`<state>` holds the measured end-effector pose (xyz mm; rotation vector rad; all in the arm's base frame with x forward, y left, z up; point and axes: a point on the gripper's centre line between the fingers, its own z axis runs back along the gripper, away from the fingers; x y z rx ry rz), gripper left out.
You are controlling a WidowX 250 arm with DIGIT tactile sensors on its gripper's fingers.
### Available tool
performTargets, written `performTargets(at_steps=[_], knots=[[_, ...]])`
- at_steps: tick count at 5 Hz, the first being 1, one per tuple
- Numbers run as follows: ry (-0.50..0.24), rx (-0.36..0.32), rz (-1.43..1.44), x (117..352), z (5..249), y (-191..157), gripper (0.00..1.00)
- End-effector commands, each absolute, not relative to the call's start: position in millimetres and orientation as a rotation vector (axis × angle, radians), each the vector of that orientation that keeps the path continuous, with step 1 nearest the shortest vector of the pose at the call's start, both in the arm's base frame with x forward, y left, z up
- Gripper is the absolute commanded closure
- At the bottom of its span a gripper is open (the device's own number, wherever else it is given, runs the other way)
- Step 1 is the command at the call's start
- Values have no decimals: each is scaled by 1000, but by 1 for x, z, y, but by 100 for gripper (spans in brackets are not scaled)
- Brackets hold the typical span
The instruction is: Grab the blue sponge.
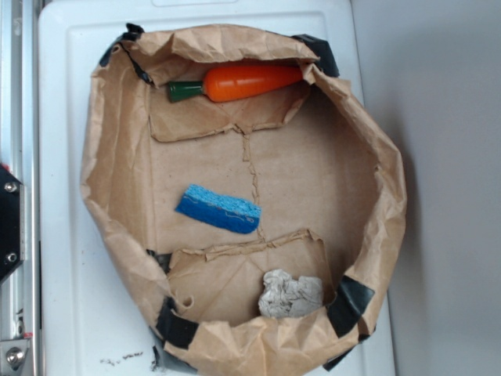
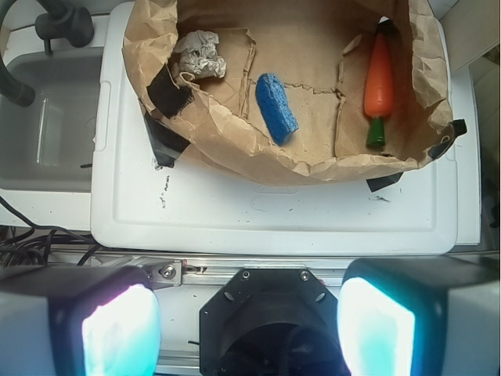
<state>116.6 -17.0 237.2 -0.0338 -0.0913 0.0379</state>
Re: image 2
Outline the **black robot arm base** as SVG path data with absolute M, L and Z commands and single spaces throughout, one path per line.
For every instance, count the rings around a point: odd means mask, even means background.
M 200 309 L 200 373 L 348 375 L 337 303 L 317 280 L 231 279 Z

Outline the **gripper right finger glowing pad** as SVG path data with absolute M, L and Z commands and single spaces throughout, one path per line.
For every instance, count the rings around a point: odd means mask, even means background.
M 499 259 L 358 258 L 337 326 L 353 375 L 498 375 Z

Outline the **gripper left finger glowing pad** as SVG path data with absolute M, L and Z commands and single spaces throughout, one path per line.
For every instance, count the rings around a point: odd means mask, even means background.
M 151 375 L 160 305 L 136 266 L 1 271 L 3 375 Z

